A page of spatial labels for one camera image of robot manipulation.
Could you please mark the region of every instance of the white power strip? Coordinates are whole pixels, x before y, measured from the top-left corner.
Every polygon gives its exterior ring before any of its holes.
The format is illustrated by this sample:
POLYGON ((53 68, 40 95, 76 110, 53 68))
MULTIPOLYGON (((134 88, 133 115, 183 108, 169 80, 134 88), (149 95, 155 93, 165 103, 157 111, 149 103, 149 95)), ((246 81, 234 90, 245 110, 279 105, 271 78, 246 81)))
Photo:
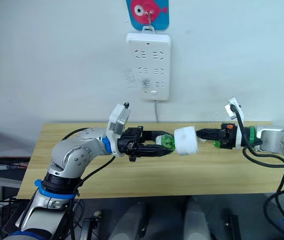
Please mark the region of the white power strip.
POLYGON ((126 37, 129 65, 141 96, 167 100, 170 91, 171 38, 164 34, 129 33, 126 37))

